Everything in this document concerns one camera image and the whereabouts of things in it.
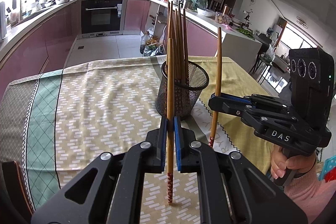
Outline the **person right hand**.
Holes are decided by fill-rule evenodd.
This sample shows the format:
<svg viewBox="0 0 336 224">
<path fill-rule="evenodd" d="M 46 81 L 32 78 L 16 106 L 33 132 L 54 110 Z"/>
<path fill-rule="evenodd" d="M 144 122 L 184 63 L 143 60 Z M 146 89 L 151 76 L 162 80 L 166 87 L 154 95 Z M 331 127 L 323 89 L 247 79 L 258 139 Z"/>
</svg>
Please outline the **person right hand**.
<svg viewBox="0 0 336 224">
<path fill-rule="evenodd" d="M 296 170 L 299 174 L 304 174 L 314 167 L 315 161 L 315 154 L 308 157 L 302 155 L 286 157 L 282 152 L 282 147 L 274 145 L 271 153 L 270 172 L 274 179 L 283 178 L 286 169 Z"/>
</svg>

